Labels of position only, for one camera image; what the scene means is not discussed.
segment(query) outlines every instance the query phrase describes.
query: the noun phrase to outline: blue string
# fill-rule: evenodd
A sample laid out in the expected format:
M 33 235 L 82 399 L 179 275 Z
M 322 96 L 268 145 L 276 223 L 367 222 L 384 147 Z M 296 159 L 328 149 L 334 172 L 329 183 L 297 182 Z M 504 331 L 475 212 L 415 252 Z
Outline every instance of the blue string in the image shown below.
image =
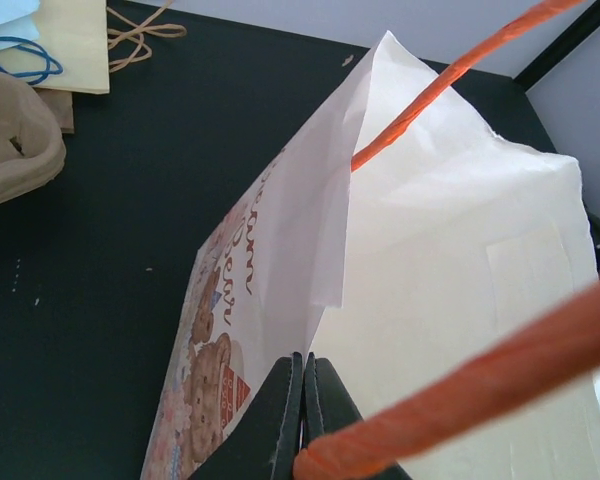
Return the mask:
M 32 55 L 37 55 L 38 57 L 44 59 L 45 64 L 46 64 L 44 67 L 44 70 L 36 70 L 36 71 L 32 71 L 32 72 L 19 72 L 19 73 L 8 72 L 4 68 L 2 68 L 2 66 L 0 65 L 1 73 L 7 73 L 16 78 L 38 77 L 38 78 L 34 78 L 33 80 L 27 81 L 27 83 L 29 85 L 33 86 L 33 85 L 38 85 L 39 83 L 44 82 L 47 78 L 49 78 L 49 75 L 60 75 L 62 72 L 64 72 L 62 65 L 60 65 L 60 63 L 55 58 L 53 58 L 51 55 L 49 55 L 47 53 L 47 51 L 41 45 L 37 44 L 36 42 L 32 42 L 31 40 L 27 40 L 25 38 L 18 38 L 18 37 L 0 37 L 0 42 L 13 42 L 13 43 L 21 44 L 21 45 L 15 45 L 13 48 L 16 48 L 16 49 L 21 50 L 26 53 L 30 53 Z

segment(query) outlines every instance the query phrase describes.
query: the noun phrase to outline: dark tabletop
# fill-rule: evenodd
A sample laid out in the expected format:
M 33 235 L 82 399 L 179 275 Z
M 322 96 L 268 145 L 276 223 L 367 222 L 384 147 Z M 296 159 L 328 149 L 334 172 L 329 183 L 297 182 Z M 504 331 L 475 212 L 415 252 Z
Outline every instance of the dark tabletop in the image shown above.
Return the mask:
M 0 206 L 0 480 L 138 478 L 196 250 L 365 52 L 162 20 L 188 36 L 150 38 L 110 95 L 76 95 L 64 171 Z M 511 79 L 457 89 L 505 138 L 552 150 Z

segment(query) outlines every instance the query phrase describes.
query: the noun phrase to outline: gray wall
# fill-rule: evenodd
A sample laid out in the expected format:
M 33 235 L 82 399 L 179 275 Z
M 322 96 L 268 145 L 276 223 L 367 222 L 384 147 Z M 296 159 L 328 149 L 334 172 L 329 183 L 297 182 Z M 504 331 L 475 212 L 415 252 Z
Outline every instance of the gray wall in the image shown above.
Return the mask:
M 558 151 L 580 160 L 585 202 L 600 216 L 600 28 L 529 98 Z
M 140 0 L 162 5 L 164 0 Z M 391 30 L 414 55 L 451 62 L 539 0 L 176 0 L 172 8 L 370 47 Z M 593 0 L 479 65 L 515 76 Z

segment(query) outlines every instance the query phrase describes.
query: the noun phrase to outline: brown teddy bear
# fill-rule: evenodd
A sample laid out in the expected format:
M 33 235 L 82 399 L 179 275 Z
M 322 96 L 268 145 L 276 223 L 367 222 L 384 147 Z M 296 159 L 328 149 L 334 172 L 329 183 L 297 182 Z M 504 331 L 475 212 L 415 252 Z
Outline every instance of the brown teddy bear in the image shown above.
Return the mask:
M 220 267 L 216 268 L 211 272 L 207 283 L 204 285 L 202 295 L 200 296 L 200 302 L 196 310 L 196 315 L 193 319 L 193 330 L 191 333 L 193 343 L 195 345 L 199 343 L 208 342 L 211 339 L 211 331 L 213 330 L 213 295 L 218 288 L 218 281 L 220 280 Z
M 231 360 L 231 339 L 223 333 L 198 354 L 189 344 L 191 374 L 183 385 L 185 403 L 191 405 L 191 428 L 183 432 L 182 475 L 188 478 L 222 444 L 220 419 L 221 368 Z

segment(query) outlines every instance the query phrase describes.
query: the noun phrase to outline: bag handle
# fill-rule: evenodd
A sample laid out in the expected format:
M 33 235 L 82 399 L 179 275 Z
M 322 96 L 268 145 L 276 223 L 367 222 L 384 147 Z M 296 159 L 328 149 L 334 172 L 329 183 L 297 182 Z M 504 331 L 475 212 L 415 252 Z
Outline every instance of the bag handle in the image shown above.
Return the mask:
M 375 140 L 353 156 L 351 171 L 355 172 L 395 142 L 425 108 L 484 57 L 505 43 L 582 2 L 583 0 L 544 0 L 453 62 Z
M 599 366 L 600 282 L 433 386 L 314 440 L 294 479 L 366 478 Z

